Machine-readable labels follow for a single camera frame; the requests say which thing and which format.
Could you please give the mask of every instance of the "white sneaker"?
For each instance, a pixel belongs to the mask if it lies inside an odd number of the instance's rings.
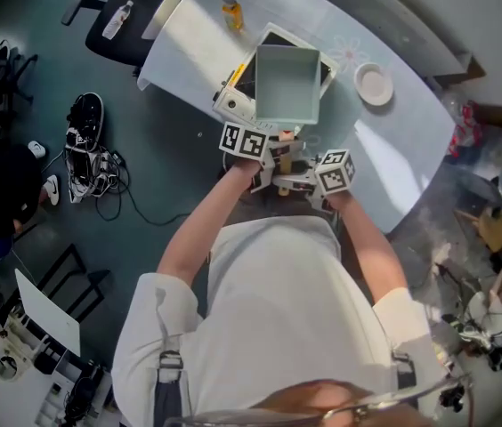
[[[57,205],[59,203],[59,182],[57,181],[57,176],[50,175],[44,183],[44,188],[52,205]]]
[[[42,146],[37,141],[32,141],[28,144],[28,149],[31,150],[31,153],[34,154],[34,157],[39,159],[45,157],[45,147]]]

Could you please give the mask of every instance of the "white plate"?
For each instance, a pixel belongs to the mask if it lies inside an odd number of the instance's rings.
[[[376,63],[362,63],[354,73],[360,97],[372,106],[383,106],[393,96],[392,79]]]

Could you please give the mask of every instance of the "glasses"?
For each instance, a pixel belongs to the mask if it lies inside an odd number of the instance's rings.
[[[355,422],[366,419],[376,412],[384,412],[400,404],[408,403],[412,400],[420,399],[436,391],[447,391],[459,385],[466,389],[472,386],[472,379],[469,374],[459,377],[450,377],[441,380],[431,386],[414,386],[396,392],[388,392],[381,395],[369,395],[358,399],[353,405],[346,405],[328,410],[322,414],[290,414],[277,413],[268,409],[249,408],[237,410],[223,410],[203,413],[179,418],[167,419],[164,427],[216,427],[216,426],[272,426],[287,427],[290,425],[300,427],[315,427],[322,422],[336,415],[337,413],[351,412]]]

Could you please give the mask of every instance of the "orange bottle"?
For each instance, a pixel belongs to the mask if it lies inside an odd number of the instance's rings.
[[[223,0],[222,11],[227,27],[231,30],[241,30],[243,28],[243,11],[237,0]]]

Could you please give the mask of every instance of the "white t-shirt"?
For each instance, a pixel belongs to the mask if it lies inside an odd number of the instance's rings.
[[[318,379],[395,391],[393,348],[412,357],[419,385],[439,381],[444,372],[422,306],[400,288],[372,308],[339,258],[332,229],[318,217],[223,228],[212,249],[203,321],[183,281],[141,276],[112,369],[126,419],[133,427],[153,425],[164,334],[179,336],[194,414],[250,407]],[[434,406],[435,396],[425,406],[420,401],[426,414]]]

